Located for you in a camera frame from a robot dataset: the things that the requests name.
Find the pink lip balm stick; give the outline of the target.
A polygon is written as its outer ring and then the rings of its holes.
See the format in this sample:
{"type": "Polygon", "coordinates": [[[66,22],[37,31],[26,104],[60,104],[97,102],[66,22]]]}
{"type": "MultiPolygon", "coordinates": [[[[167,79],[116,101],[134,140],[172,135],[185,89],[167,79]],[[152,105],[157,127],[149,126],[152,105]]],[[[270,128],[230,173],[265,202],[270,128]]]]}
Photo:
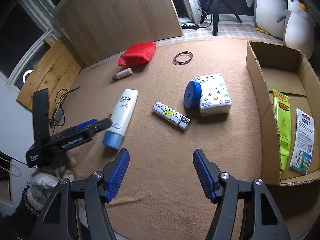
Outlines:
{"type": "Polygon", "coordinates": [[[112,76],[112,80],[116,81],[116,80],[120,80],[126,76],[132,75],[133,74],[133,70],[132,68],[127,68],[125,70],[122,70],[121,72],[118,72],[117,74],[112,76]]]}

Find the small penguin plush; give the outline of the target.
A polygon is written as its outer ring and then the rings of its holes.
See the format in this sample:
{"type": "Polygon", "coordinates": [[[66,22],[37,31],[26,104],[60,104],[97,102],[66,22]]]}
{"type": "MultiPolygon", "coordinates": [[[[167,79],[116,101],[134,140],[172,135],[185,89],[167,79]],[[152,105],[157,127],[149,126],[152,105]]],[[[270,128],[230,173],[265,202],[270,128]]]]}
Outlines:
{"type": "Polygon", "coordinates": [[[284,21],[284,43],[300,51],[307,59],[313,54],[316,20],[308,7],[299,0],[288,0],[287,9],[281,11],[276,22],[284,21]]]}

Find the brown cardboard box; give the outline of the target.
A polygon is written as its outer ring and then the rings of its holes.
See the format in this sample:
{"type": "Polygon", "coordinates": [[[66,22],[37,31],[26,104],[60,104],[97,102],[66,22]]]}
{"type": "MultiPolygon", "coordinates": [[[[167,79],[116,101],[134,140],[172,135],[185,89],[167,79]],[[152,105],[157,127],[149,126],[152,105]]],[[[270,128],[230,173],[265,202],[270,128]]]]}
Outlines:
{"type": "Polygon", "coordinates": [[[262,138],[262,177],[271,185],[319,180],[319,78],[292,48],[247,43],[262,138]]]}

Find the grey power adapter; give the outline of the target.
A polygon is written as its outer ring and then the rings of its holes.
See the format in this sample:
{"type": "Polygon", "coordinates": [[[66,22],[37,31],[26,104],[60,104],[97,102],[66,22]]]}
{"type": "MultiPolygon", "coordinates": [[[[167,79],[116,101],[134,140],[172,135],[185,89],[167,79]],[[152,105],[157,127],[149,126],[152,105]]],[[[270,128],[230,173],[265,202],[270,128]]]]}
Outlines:
{"type": "Polygon", "coordinates": [[[53,115],[52,115],[52,120],[56,123],[59,123],[61,121],[61,118],[63,116],[63,110],[61,107],[56,107],[54,109],[53,115]]]}

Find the patterned tissue pack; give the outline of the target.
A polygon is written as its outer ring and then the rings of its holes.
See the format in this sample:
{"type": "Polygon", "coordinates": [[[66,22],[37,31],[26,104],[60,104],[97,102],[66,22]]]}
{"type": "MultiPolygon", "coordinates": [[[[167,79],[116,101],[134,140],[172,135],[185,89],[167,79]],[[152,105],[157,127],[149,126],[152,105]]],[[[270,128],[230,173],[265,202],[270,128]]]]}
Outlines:
{"type": "Polygon", "coordinates": [[[231,98],[221,73],[198,76],[194,80],[201,86],[201,116],[225,114],[231,110],[231,98]]]}

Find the red fabric pouch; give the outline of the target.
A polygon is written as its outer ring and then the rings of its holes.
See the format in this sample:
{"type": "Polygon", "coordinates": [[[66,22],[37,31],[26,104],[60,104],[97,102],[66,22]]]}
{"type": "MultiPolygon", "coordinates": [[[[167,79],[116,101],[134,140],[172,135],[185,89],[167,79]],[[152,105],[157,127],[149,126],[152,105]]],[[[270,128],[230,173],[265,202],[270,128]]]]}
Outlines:
{"type": "Polygon", "coordinates": [[[143,42],[131,46],[123,53],[117,65],[121,67],[135,67],[148,63],[156,50],[155,42],[143,42]]]}

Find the patterned white small tube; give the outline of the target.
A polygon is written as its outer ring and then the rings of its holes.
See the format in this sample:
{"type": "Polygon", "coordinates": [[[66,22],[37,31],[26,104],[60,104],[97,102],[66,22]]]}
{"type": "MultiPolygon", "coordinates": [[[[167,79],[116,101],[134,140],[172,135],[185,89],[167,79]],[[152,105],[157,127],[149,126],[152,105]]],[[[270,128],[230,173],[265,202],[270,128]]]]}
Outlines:
{"type": "Polygon", "coordinates": [[[183,131],[186,131],[191,123],[191,120],[186,115],[176,111],[175,109],[163,104],[160,101],[157,101],[153,105],[152,110],[163,119],[167,120],[183,131]]]}

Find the wooden headboard panel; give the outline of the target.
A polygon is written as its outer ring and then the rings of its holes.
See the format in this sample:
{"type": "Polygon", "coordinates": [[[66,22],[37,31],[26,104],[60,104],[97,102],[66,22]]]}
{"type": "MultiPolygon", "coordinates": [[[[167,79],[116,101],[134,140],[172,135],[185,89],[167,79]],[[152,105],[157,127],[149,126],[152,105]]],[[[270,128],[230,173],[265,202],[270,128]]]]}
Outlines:
{"type": "Polygon", "coordinates": [[[61,0],[55,17],[88,66],[137,43],[182,35],[172,0],[61,0]]]}

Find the white barcode package card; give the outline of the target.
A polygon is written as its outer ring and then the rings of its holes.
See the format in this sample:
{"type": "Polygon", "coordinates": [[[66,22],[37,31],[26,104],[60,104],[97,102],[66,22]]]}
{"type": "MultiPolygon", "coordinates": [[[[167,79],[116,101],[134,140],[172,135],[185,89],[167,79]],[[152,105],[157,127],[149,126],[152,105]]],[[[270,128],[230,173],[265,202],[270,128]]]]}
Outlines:
{"type": "Polygon", "coordinates": [[[307,174],[314,146],[314,119],[301,109],[296,109],[296,137],[290,168],[307,174]]]}

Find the white sunscreen tube blue cap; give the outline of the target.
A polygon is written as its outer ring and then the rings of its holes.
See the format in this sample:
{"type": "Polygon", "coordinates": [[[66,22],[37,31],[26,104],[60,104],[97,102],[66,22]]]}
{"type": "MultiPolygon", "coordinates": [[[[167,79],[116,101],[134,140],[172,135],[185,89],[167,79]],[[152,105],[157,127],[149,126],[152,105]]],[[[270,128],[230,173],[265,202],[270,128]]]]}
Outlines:
{"type": "Polygon", "coordinates": [[[119,98],[112,114],[112,125],[105,132],[102,144],[119,150],[125,137],[138,98],[138,90],[126,89],[119,98]]]}

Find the green hand cream tube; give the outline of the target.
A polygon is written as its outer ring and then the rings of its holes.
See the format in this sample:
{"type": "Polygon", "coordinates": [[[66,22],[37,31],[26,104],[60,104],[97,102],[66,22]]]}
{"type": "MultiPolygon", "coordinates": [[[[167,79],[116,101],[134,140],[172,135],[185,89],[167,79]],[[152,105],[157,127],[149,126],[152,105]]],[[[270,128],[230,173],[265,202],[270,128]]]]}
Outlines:
{"type": "Polygon", "coordinates": [[[291,150],[290,97],[273,89],[273,110],[279,130],[281,171],[284,172],[291,150]]]}

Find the light wooden plank board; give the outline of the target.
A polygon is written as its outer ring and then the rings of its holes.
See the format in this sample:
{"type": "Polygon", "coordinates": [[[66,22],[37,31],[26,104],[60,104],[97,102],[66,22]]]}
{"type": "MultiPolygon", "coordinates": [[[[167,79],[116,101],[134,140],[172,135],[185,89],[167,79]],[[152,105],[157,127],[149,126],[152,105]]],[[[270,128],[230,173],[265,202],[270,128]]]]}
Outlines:
{"type": "Polygon", "coordinates": [[[70,42],[64,38],[50,45],[49,50],[35,66],[16,101],[27,110],[33,110],[33,93],[47,88],[49,113],[58,105],[58,96],[70,89],[83,65],[80,56],[70,42]]]}

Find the black power strip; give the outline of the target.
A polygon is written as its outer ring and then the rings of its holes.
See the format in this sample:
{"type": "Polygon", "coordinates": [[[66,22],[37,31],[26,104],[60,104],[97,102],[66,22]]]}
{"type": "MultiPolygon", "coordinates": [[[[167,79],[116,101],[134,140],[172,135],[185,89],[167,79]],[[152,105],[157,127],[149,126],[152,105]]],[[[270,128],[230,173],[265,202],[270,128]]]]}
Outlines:
{"type": "Polygon", "coordinates": [[[197,24],[184,24],[182,25],[182,29],[197,30],[199,29],[199,26],[197,24]]]}

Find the large penguin plush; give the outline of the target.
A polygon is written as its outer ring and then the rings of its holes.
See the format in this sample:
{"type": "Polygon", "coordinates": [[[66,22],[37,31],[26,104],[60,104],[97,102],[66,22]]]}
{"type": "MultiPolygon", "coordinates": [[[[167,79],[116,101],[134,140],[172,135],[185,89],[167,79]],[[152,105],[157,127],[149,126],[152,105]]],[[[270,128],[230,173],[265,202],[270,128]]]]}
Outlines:
{"type": "Polygon", "coordinates": [[[247,6],[254,7],[255,29],[276,38],[282,38],[284,23],[277,22],[277,15],[287,9],[287,0],[246,0],[247,6]]]}

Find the blue round container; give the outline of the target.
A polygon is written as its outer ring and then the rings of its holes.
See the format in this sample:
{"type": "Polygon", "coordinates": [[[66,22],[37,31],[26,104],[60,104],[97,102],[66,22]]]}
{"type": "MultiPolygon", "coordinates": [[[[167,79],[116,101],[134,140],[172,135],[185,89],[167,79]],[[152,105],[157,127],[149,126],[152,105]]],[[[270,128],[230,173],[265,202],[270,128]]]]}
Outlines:
{"type": "Polygon", "coordinates": [[[197,108],[200,104],[201,85],[196,81],[190,81],[184,92],[184,106],[185,108],[197,108]]]}

